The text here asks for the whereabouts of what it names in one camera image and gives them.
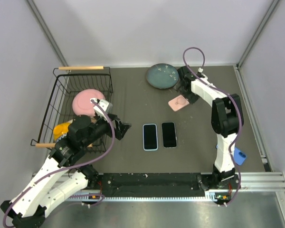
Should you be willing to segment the teal phone dark screen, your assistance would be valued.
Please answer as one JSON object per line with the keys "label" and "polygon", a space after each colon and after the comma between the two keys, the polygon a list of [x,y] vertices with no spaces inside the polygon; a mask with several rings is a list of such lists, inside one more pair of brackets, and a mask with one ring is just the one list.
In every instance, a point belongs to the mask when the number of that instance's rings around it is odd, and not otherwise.
{"label": "teal phone dark screen", "polygon": [[177,146],[175,123],[162,123],[161,129],[164,148],[175,148]]}

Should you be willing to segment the pink phone case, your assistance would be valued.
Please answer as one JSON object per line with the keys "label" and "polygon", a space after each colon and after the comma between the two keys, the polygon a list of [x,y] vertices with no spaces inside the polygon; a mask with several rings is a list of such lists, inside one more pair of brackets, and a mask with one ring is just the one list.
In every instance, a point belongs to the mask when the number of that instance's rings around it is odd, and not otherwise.
{"label": "pink phone case", "polygon": [[169,107],[174,112],[177,112],[178,110],[186,107],[189,104],[190,103],[188,102],[188,100],[182,95],[179,95],[179,96],[175,97],[174,99],[172,99],[168,102]]}

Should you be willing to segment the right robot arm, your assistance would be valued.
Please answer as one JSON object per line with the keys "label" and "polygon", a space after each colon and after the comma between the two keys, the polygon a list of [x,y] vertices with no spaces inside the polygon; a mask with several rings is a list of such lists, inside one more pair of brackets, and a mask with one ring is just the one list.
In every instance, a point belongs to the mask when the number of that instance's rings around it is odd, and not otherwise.
{"label": "right robot arm", "polygon": [[213,172],[209,178],[199,176],[202,189],[223,188],[235,177],[234,140],[244,124],[240,97],[237,94],[226,95],[211,84],[198,69],[194,76],[186,67],[177,70],[179,81],[174,89],[186,101],[182,106],[204,100],[211,107],[211,126],[217,134],[217,156]]}

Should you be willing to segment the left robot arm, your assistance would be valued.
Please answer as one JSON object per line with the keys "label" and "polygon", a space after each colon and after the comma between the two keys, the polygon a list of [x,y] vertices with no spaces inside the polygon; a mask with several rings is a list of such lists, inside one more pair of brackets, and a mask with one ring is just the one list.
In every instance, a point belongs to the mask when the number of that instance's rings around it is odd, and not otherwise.
{"label": "left robot arm", "polygon": [[73,119],[46,158],[43,166],[26,188],[14,199],[4,201],[0,209],[4,218],[12,219],[13,228],[39,228],[61,203],[84,188],[98,184],[98,173],[92,163],[78,164],[86,148],[103,135],[121,140],[131,124],[114,114],[105,114],[95,123],[86,115]]}

